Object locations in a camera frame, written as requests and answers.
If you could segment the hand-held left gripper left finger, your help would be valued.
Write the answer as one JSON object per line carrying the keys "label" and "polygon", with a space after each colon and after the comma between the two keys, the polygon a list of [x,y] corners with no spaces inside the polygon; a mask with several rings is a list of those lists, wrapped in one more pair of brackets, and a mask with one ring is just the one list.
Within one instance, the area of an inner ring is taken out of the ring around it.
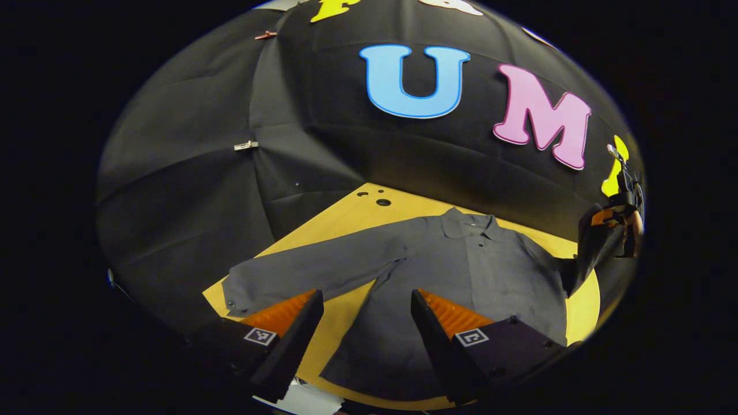
{"label": "hand-held left gripper left finger", "polygon": [[323,293],[309,290],[240,320],[221,318],[196,331],[195,359],[249,397],[284,399],[324,312]]}

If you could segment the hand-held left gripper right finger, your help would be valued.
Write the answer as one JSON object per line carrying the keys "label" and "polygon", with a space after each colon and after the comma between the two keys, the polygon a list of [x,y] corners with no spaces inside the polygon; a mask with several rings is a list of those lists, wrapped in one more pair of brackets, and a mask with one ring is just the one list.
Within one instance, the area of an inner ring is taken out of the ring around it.
{"label": "hand-held left gripper right finger", "polygon": [[411,315],[443,393],[458,406],[519,389],[568,352],[517,316],[492,320],[424,289],[413,290]]}

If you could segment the dark grey collared shirt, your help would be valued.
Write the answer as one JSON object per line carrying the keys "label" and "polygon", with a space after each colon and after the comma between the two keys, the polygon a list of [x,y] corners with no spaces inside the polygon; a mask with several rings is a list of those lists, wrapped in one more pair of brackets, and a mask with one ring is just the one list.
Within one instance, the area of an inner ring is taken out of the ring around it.
{"label": "dark grey collared shirt", "polygon": [[411,317],[414,289],[491,320],[516,316],[564,346],[567,295],[623,234],[622,226],[583,233],[582,265],[569,277],[548,250],[495,216],[451,208],[238,263],[223,281],[224,302],[231,316],[245,317],[312,289],[330,300],[371,284],[321,377],[371,398],[432,399],[442,391]]}

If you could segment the black backdrop cloth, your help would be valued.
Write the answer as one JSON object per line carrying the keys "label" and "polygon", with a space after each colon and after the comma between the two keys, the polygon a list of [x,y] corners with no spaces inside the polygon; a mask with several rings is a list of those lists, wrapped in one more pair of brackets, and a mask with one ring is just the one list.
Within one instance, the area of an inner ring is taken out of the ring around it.
{"label": "black backdrop cloth", "polygon": [[[481,2],[477,15],[421,0],[358,0],[313,22],[320,0],[257,7],[164,63],[127,103],[104,147],[96,227],[114,281],[167,326],[190,334],[213,320],[203,296],[245,262],[367,182],[577,241],[605,205],[619,137],[643,155],[611,95],[564,52]],[[265,31],[276,37],[255,40]],[[435,92],[427,47],[469,53],[458,105],[439,118],[400,118],[371,102],[364,47],[399,44],[408,94]],[[585,166],[555,155],[562,139],[495,136],[505,116],[503,64],[535,76],[551,107],[570,93],[591,109]],[[233,146],[257,140],[256,149]]]}

